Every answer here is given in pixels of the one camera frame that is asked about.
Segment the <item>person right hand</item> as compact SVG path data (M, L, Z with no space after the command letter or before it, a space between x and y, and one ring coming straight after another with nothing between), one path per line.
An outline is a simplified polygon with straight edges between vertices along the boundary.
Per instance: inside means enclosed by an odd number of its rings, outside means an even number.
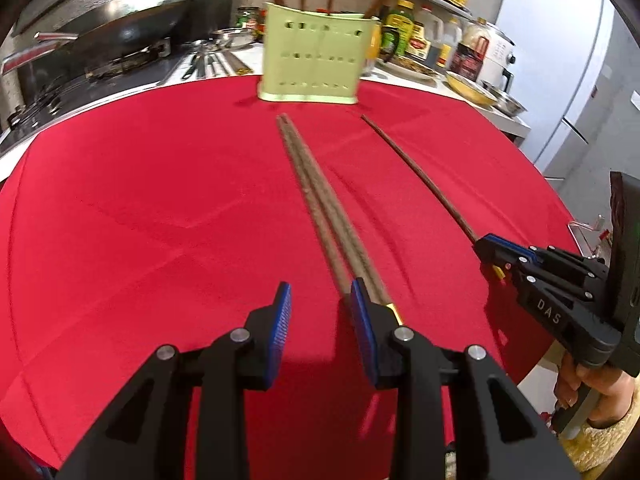
M600 400L591 411L588 420L591 426L602 429L616 424L627 415L636 390L636 380L615 367L584 367L565 352L554 386L554 395L559 406L574 406L581 386L587 386L600 393Z

